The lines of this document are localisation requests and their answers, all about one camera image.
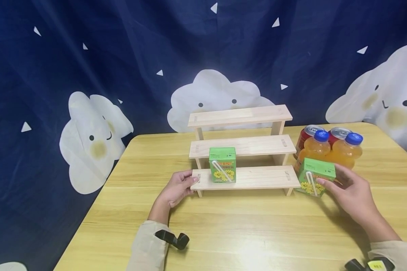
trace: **orange juice bottle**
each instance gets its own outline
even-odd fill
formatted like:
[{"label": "orange juice bottle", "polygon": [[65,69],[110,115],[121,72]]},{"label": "orange juice bottle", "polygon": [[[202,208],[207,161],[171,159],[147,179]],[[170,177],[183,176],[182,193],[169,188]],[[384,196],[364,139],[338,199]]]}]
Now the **orange juice bottle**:
[{"label": "orange juice bottle", "polygon": [[300,169],[301,163],[305,157],[326,161],[326,155],[330,153],[329,133],[324,130],[315,132],[313,137],[304,142],[304,149],[298,154],[294,169],[296,172]]},{"label": "orange juice bottle", "polygon": [[355,160],[361,157],[362,147],[360,144],[363,136],[357,133],[349,133],[344,140],[338,140],[333,144],[332,151],[327,155],[327,161],[338,163],[349,169],[354,168]]}]

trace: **cloud cartoon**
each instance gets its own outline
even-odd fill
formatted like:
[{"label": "cloud cartoon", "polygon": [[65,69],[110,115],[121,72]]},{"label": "cloud cartoon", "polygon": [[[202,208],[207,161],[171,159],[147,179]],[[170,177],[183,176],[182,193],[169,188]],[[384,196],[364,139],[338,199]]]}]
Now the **cloud cartoon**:
[{"label": "cloud cartoon", "polygon": [[69,165],[72,187],[90,194],[104,185],[125,150],[121,138],[134,128],[121,109],[101,95],[74,92],[68,107],[70,120],[60,137],[60,151]]},{"label": "cloud cartoon", "polygon": [[[254,83],[249,81],[231,83],[223,74],[215,70],[200,71],[193,83],[176,89],[170,102],[172,109],[167,114],[167,122],[177,132],[192,131],[187,127],[190,113],[274,105],[270,100],[261,97],[261,93]],[[203,128],[203,130],[270,126],[271,123],[259,123],[209,127]]]},{"label": "cloud cartoon", "polygon": [[407,45],[358,77],[327,109],[326,120],[373,123],[407,151]]},{"label": "cloud cartoon", "polygon": [[27,268],[19,262],[7,262],[0,265],[0,271],[27,271]]}]

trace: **can lid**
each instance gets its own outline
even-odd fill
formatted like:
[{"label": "can lid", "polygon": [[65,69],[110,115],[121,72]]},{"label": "can lid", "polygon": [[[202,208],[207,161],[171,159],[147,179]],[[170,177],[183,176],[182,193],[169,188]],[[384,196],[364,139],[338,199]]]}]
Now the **can lid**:
[{"label": "can lid", "polygon": [[315,132],[320,131],[324,129],[318,125],[308,125],[304,128],[304,131],[306,132],[306,134],[310,135],[311,137],[313,137],[313,135],[315,134]]},{"label": "can lid", "polygon": [[329,140],[329,133],[324,130],[318,130],[317,132],[315,132],[313,138],[318,142],[326,142],[327,140]]},{"label": "can lid", "polygon": [[352,133],[352,131],[342,127],[335,127],[330,130],[330,134],[338,139],[345,139],[349,133]]},{"label": "can lid", "polygon": [[357,133],[349,133],[345,138],[345,141],[351,145],[360,145],[363,141],[363,136]]}]

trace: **beige sleeve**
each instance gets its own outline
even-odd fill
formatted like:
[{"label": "beige sleeve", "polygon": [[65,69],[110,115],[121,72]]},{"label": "beige sleeve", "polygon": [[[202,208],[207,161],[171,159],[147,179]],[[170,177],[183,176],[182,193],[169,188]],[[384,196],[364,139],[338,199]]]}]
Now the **beige sleeve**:
[{"label": "beige sleeve", "polygon": [[126,271],[164,270],[164,257],[169,245],[154,235],[159,230],[170,232],[166,225],[151,220],[140,226],[131,247],[131,258]]},{"label": "beige sleeve", "polygon": [[386,241],[371,243],[369,259],[386,257],[395,265],[395,271],[407,271],[407,243],[403,241]]}]

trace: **wooden shelf plank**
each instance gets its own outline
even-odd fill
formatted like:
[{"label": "wooden shelf plank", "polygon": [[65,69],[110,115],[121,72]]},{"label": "wooden shelf plank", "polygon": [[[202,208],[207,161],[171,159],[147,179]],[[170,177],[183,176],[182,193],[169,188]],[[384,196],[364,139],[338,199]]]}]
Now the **wooden shelf plank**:
[{"label": "wooden shelf plank", "polygon": [[196,140],[190,145],[190,159],[208,158],[210,148],[235,147],[237,156],[294,154],[295,146],[287,134],[264,137]]},{"label": "wooden shelf plank", "polygon": [[198,128],[204,126],[224,126],[247,123],[284,122],[287,120],[292,120],[292,115],[289,113],[286,105],[272,105],[191,113],[188,120],[188,126]]},{"label": "wooden shelf plank", "polygon": [[255,166],[237,168],[236,183],[213,183],[210,169],[193,169],[200,180],[191,190],[281,189],[300,187],[292,166]]}]

